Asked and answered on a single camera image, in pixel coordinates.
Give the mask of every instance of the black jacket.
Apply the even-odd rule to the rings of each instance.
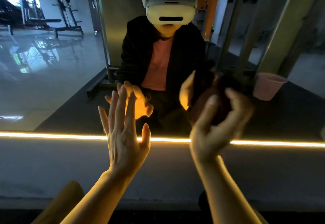
[[[128,80],[140,86],[150,65],[153,43],[159,40],[159,32],[146,16],[137,17],[127,24],[122,44],[122,64],[117,72],[120,83]],[[186,78],[205,60],[205,41],[199,29],[192,23],[182,26],[175,33],[170,53],[166,93],[178,97]]]

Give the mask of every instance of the person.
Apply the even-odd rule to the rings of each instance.
[[[155,135],[188,137],[191,131],[187,113],[179,102],[179,92],[184,81],[205,60],[205,41],[191,23],[195,0],[186,0],[192,7],[182,6],[182,0],[178,1],[179,4],[167,4],[165,0],[160,6],[153,4],[154,13],[161,14],[159,19],[152,18],[147,10],[147,16],[127,24],[117,79],[128,94],[131,91],[136,94],[138,134],[144,123],[149,124]],[[179,18],[176,13],[185,11],[179,7],[187,7],[191,13],[181,12],[179,16],[184,20],[174,21],[172,18]],[[165,16],[169,11],[173,17]],[[111,102],[111,97],[106,96],[106,100]]]
[[[253,111],[249,99],[241,93],[227,89],[226,95],[231,100],[232,111],[220,125],[211,126],[218,108],[216,96],[211,96],[191,131],[190,152],[207,193],[213,223],[262,223],[218,155],[243,131]],[[147,124],[142,128],[142,141],[137,141],[135,105],[134,92],[128,98],[127,89],[122,86],[120,95],[116,91],[112,94],[108,117],[99,107],[108,137],[110,167],[61,224],[108,223],[150,150]]]

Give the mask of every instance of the fingernail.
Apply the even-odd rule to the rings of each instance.
[[[216,105],[217,104],[217,95],[212,95],[206,102],[206,105]]]

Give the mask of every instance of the glowing yellow line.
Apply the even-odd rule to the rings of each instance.
[[[24,138],[54,138],[54,139],[68,139],[68,140],[106,140],[106,136],[87,136],[87,135],[67,135],[67,134],[41,134],[41,133],[16,133],[16,132],[0,132],[0,137],[24,137]],[[152,142],[178,142],[190,143],[190,139],[186,138],[163,138],[152,137]],[[296,147],[321,147],[325,148],[324,142],[294,142],[294,141],[245,141],[234,140],[230,142],[236,145],[262,145],[262,146],[296,146]]]

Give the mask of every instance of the woman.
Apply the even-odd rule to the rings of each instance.
[[[205,41],[192,23],[153,25],[147,16],[128,22],[117,78],[128,94],[136,94],[139,129],[148,123],[154,134],[188,137],[191,126],[179,93],[204,60]]]

